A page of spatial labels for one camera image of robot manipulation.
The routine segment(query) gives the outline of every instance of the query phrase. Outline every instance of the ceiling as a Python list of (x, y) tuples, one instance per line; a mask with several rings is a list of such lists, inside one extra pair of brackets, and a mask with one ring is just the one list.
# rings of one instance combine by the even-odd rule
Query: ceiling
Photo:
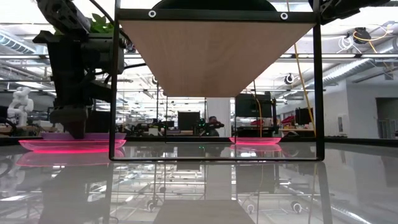
[[(97, 2), (110, 14), (114, 14), (114, 1), (109, 0), (97, 0)], [(123, 8), (144, 8), (149, 9), (158, 0), (135, 0), (135, 1), (122, 1)], [(284, 2), (277, 2), (276, 0), (271, 1), (278, 11), (287, 11), (286, 4)], [(304, 0), (293, 0), (291, 1), (292, 11), (310, 11), (311, 8)], [(74, 3), (79, 10), (84, 13), (85, 16), (91, 17), (92, 13), (101, 14), (97, 8), (95, 8), (87, 0), (74, 0)], [(33, 44), (31, 40), (37, 35), (40, 30), (49, 30), (53, 32), (53, 27), (48, 24), (43, 15), (41, 15), (39, 9), (35, 5), (34, 0), (13, 0), (8, 1), (7, 4), (3, 4), (0, 7), (0, 34), (6, 34), (11, 36), (13, 39), (18, 40), (20, 43), (35, 49), (36, 54), (46, 54), (46, 49), (43, 46)], [(355, 27), (365, 26), (367, 31), (371, 33), (372, 38), (383, 36), (386, 33), (388, 22), (396, 20), (396, 8), (394, 7), (368, 7), (361, 10), (361, 13), (349, 17), (344, 20), (336, 20), (330, 24), (322, 26), (322, 50), (324, 54), (347, 54), (347, 53), (358, 53), (365, 52), (370, 49), (368, 44), (357, 45), (353, 44), (348, 50), (341, 48), (342, 38), (347, 34), (348, 31), (352, 31)], [(398, 25), (394, 24), (388, 27), (388, 34), (386, 37), (392, 37), (398, 32)], [(375, 41), (374, 45), (384, 42), (386, 38)], [(313, 52), (312, 32), (310, 31), (307, 35), (302, 37), (297, 42), (298, 52), (300, 54), (310, 54)], [(287, 51), (287, 54), (294, 53), (293, 47)], [(15, 50), (9, 47), (0, 45), (0, 54), (19, 54)], [(43, 60), (6, 60), (6, 62), (15, 65), (23, 71), (18, 71), (18, 74), (25, 74), (24, 71), (30, 71), (38, 74), (34, 76), (21, 76), (22, 78), (30, 79), (48, 79), (51, 76), (51, 68), (48, 64), (43, 63)], [(125, 59), (128, 65), (135, 63), (144, 62), (140, 58)], [(325, 61), (323, 69), (328, 70), (335, 66), (337, 63)], [(303, 71), (304, 79), (307, 81), (313, 78), (313, 63), (308, 61), (301, 62), (300, 68)], [(275, 88), (290, 88), (284, 83), (284, 77), (287, 74), (293, 74), (297, 76), (298, 69), (295, 61), (290, 62), (278, 62), (271, 65), (266, 71), (256, 78), (257, 89), (275, 89)], [(123, 79), (127, 82), (118, 82), (118, 89), (128, 90), (119, 91), (118, 96), (127, 100), (124, 105), (120, 103), (118, 105), (118, 116), (126, 117), (130, 114), (131, 110), (139, 113), (138, 116), (142, 117), (154, 117), (156, 113), (156, 85), (152, 82), (152, 73), (148, 67), (139, 67), (126, 70), (119, 79)], [(37, 83), (30, 85), (32, 88), (43, 88), (52, 89), (51, 83), (41, 83), (37, 86)], [(12, 88), (10, 86), (2, 86), (1, 88)], [(250, 84), (247, 89), (253, 89), (253, 83)], [(161, 115), (165, 115), (165, 103), (166, 97), (163, 94), (159, 94), (160, 102), (159, 111)], [(168, 99), (169, 114), (173, 115), (177, 111), (202, 111), (204, 110), (204, 98), (176, 98)], [(46, 103), (40, 103), (42, 105), (51, 105), (52, 101), (47, 100)], [(109, 105), (106, 103), (99, 104), (102, 110), (108, 110)]]

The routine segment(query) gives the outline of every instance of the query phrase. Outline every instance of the black metal frame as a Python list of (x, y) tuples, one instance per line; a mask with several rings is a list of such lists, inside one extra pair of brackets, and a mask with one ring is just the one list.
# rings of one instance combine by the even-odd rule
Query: black metal frame
[[(313, 62), (315, 82), (315, 123), (316, 123), (316, 159), (271, 159), (271, 158), (179, 158), (185, 161), (322, 161), (325, 158), (325, 134), (323, 120), (323, 83), (322, 83), (322, 40), (320, 0), (314, 0), (313, 12), (264, 12), (264, 11), (215, 11), (215, 10), (186, 10), (186, 9), (121, 9), (121, 0), (115, 0), (113, 55), (118, 55), (119, 21), (220, 21), (220, 22), (281, 22), (281, 23), (311, 23), (313, 27)], [(113, 57), (111, 70), (112, 80), (118, 78), (118, 57)], [(112, 82), (111, 125), (109, 134), (109, 158), (112, 161), (148, 161), (160, 158), (114, 158), (114, 140), (116, 127), (116, 82)], [(176, 160), (176, 158), (161, 158), (162, 160)]]

